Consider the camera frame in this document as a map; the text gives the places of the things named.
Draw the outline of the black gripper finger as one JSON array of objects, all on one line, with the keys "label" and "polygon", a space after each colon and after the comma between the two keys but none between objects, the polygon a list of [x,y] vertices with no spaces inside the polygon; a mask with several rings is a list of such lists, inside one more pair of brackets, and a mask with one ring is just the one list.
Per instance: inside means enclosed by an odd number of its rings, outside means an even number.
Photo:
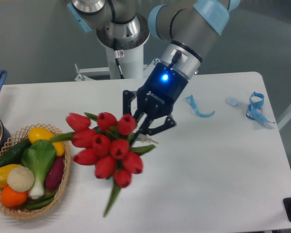
[{"label": "black gripper finger", "polygon": [[172,127],[175,127],[176,125],[177,123],[175,122],[172,115],[167,115],[166,118],[164,119],[164,122],[161,125],[156,126],[154,128],[147,128],[146,131],[144,132],[144,135],[153,136],[158,133],[164,132]]},{"label": "black gripper finger", "polygon": [[[137,97],[137,91],[130,91],[130,90],[124,90],[123,91],[123,115],[131,113],[131,102]],[[140,121],[142,117],[142,113],[139,110],[136,110],[135,115],[133,118],[136,121]]]}]

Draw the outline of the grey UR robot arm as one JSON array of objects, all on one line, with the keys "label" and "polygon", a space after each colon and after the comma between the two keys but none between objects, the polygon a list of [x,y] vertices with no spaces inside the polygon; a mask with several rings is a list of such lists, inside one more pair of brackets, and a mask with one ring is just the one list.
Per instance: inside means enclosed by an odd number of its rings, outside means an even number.
[{"label": "grey UR robot arm", "polygon": [[113,79],[143,76],[143,46],[150,35],[169,42],[145,83],[123,92],[123,113],[141,123],[137,134],[154,135],[175,126],[173,106],[222,34],[237,0],[193,0],[158,5],[148,18],[133,0],[71,0],[67,8],[85,32],[105,47]]}]

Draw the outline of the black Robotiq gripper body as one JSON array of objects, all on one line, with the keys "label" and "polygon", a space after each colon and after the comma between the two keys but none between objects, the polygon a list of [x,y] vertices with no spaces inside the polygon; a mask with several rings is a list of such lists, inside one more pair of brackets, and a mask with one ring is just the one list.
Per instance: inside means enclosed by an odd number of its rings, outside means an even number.
[{"label": "black Robotiq gripper body", "polygon": [[137,110],[146,114],[138,133],[161,125],[187,85],[188,80],[163,63],[157,63],[144,85],[137,90]]}]

